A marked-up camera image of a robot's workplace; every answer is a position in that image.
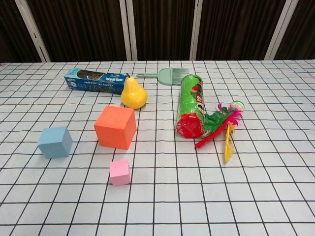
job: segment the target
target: green comb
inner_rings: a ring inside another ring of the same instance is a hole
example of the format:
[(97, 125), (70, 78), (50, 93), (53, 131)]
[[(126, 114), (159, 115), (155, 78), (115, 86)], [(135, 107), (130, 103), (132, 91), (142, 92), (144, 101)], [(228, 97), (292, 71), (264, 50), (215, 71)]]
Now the green comb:
[(137, 78), (157, 78), (163, 85), (181, 85), (182, 79), (189, 74), (186, 68), (164, 68), (159, 73), (139, 73)]

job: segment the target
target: cylindrical container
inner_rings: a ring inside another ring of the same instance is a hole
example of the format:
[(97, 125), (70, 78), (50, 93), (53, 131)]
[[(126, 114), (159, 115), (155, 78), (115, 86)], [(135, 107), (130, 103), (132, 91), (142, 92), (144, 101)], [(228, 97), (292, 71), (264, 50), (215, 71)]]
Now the cylindrical container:
[(202, 124), (205, 112), (202, 85), (202, 79), (197, 75), (187, 75), (181, 83), (176, 130), (185, 138), (197, 138), (204, 133)]

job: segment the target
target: curtain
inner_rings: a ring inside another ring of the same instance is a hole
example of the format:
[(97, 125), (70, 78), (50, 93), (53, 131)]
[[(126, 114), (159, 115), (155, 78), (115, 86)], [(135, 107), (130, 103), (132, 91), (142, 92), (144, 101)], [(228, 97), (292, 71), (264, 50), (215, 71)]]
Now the curtain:
[(18, 7), (13, 0), (0, 0), (0, 62), (39, 62)]
[(195, 0), (134, 0), (138, 60), (189, 60)]
[(299, 0), (275, 59), (315, 59), (315, 0)]
[(118, 0), (28, 0), (52, 61), (126, 60)]
[(263, 60), (285, 0), (203, 0), (197, 60)]

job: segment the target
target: cube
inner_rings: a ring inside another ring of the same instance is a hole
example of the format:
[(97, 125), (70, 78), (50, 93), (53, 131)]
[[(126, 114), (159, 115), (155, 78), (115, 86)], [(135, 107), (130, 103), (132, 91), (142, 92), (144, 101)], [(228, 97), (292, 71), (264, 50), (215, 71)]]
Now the cube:
[(38, 140), (38, 148), (47, 159), (69, 156), (71, 146), (71, 135), (64, 126), (43, 129)]
[(110, 163), (110, 180), (114, 186), (130, 183), (129, 164), (127, 160)]
[(94, 128), (101, 146), (128, 149), (136, 132), (134, 110), (106, 106), (94, 123)]

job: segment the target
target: yellow pear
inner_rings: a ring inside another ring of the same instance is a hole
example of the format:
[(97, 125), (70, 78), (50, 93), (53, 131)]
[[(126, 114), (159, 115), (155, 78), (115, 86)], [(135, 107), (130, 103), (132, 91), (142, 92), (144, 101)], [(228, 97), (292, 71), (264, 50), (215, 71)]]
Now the yellow pear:
[(139, 109), (146, 104), (147, 98), (147, 92), (138, 84), (134, 77), (128, 75), (122, 92), (123, 104), (133, 109)]

